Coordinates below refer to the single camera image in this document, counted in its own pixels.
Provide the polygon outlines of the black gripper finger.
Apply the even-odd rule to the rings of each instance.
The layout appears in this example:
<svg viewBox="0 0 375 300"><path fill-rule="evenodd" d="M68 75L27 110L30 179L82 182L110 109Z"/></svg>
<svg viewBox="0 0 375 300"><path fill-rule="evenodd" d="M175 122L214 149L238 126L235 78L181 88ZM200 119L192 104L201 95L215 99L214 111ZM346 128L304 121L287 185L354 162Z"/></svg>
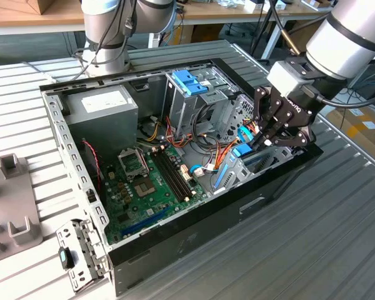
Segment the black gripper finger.
<svg viewBox="0 0 375 300"><path fill-rule="evenodd" d="M259 132L251 141L253 149L262 149L266 141L275 143L277 136L293 118L293 109L274 88L257 87L254 92L253 120Z"/></svg>
<svg viewBox="0 0 375 300"><path fill-rule="evenodd" d="M286 127L276 130L270 129L262 142L266 146L278 147L304 147L313 143L316 137L311 129L311 125L300 127Z"/></svg>

